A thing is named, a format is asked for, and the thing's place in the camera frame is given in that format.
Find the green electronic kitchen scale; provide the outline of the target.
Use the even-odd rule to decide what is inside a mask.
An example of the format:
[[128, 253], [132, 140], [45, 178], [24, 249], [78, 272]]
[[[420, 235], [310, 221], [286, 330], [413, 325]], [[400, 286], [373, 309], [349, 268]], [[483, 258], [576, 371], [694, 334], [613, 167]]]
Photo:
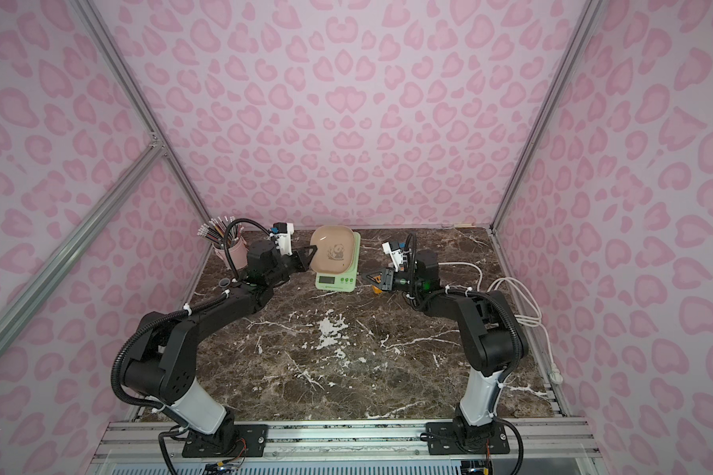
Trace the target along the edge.
[[332, 243], [326, 248], [324, 271], [315, 276], [315, 287], [328, 292], [350, 293], [358, 282], [358, 259], [360, 258], [360, 234], [342, 243]]

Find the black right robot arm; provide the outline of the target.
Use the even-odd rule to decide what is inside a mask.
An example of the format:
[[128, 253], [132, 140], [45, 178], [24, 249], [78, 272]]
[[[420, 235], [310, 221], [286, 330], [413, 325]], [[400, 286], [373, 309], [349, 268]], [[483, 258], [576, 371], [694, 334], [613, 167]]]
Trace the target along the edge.
[[517, 458], [511, 472], [521, 471], [525, 458], [523, 437], [515, 425], [497, 415], [507, 378], [529, 353], [524, 330], [504, 295], [441, 281], [437, 253], [418, 249], [417, 236], [387, 241], [383, 252], [391, 265], [368, 273], [370, 284], [381, 292], [399, 292], [414, 311], [457, 323], [461, 347], [471, 367], [467, 389], [449, 423], [427, 423], [420, 433], [431, 455], [470, 454], [483, 458], [477, 474], [493, 473], [493, 453], [507, 453], [506, 432], [512, 431]]

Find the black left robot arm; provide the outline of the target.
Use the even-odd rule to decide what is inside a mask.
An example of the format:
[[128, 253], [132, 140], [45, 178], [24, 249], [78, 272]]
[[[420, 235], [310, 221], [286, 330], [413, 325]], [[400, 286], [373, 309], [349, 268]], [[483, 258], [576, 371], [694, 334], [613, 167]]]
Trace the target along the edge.
[[174, 425], [158, 435], [160, 454], [168, 473], [177, 468], [168, 441], [183, 444], [184, 458], [216, 458], [207, 474], [225, 474], [234, 461], [261, 457], [269, 428], [238, 425], [233, 411], [211, 397], [196, 376], [200, 344], [237, 320], [263, 310], [275, 288], [294, 273], [309, 270], [318, 245], [293, 247], [293, 225], [276, 223], [263, 228], [265, 237], [248, 249], [247, 266], [237, 272], [217, 297], [186, 304], [169, 314], [152, 312], [124, 342], [111, 368], [110, 384], [122, 402], [151, 408]]

